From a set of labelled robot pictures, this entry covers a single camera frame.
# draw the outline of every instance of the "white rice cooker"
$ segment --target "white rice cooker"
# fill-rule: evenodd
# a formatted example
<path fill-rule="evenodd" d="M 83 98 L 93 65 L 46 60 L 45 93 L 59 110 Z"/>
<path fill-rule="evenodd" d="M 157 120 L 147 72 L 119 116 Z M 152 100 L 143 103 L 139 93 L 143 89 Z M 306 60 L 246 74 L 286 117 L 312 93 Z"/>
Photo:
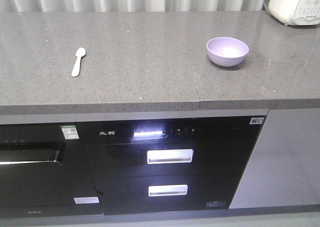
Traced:
<path fill-rule="evenodd" d="M 320 24 L 320 0 L 265 0 L 264 7 L 285 25 Z"/>

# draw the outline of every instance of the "white spoon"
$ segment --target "white spoon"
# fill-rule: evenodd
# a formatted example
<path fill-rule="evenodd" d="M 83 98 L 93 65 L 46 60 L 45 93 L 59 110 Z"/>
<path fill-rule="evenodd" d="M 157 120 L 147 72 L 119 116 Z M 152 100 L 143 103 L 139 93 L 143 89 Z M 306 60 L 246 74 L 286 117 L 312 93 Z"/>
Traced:
<path fill-rule="evenodd" d="M 72 77 L 77 77 L 80 73 L 80 62 L 81 62 L 81 58 L 83 56 L 86 55 L 86 50 L 85 48 L 78 48 L 77 51 L 75 52 L 75 56 L 76 56 L 76 61 L 74 63 L 74 66 L 73 66 L 73 70 L 72 70 Z"/>

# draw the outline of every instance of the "bowl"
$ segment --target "bowl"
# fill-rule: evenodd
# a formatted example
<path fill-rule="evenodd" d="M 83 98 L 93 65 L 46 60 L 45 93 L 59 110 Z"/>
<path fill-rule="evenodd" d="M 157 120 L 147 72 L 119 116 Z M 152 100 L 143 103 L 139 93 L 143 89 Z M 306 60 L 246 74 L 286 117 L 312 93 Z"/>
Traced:
<path fill-rule="evenodd" d="M 240 64 L 249 52 L 246 43 L 236 38 L 218 37 L 206 43 L 209 59 L 223 67 Z"/>

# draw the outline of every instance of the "silver handle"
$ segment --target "silver handle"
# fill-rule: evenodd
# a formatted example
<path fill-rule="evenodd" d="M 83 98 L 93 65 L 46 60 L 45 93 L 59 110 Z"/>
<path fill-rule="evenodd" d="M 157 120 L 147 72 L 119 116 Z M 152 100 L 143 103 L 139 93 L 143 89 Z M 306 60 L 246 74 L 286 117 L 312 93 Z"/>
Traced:
<path fill-rule="evenodd" d="M 154 185 L 148 187 L 149 197 L 159 196 L 185 196 L 188 193 L 187 184 Z"/>
<path fill-rule="evenodd" d="M 35 163 L 57 163 L 61 166 L 63 154 L 66 144 L 60 142 L 59 145 L 55 145 L 51 150 L 50 156 L 47 159 L 43 160 L 19 160 L 19 161 L 0 161 L 1 165 L 18 165 L 18 164 L 35 164 Z"/>
<path fill-rule="evenodd" d="M 149 150 L 146 158 L 148 165 L 191 163 L 193 155 L 193 149 L 164 149 Z"/>

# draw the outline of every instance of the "dishwasher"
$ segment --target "dishwasher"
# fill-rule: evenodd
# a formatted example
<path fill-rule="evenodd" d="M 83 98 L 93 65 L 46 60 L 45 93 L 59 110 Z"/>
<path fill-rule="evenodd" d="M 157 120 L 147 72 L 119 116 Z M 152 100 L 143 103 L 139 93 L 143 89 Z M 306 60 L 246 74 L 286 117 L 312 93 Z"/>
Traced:
<path fill-rule="evenodd" d="M 0 125 L 0 218 L 102 214 L 74 123 Z"/>
<path fill-rule="evenodd" d="M 82 121 L 105 215 L 228 209 L 264 116 Z"/>

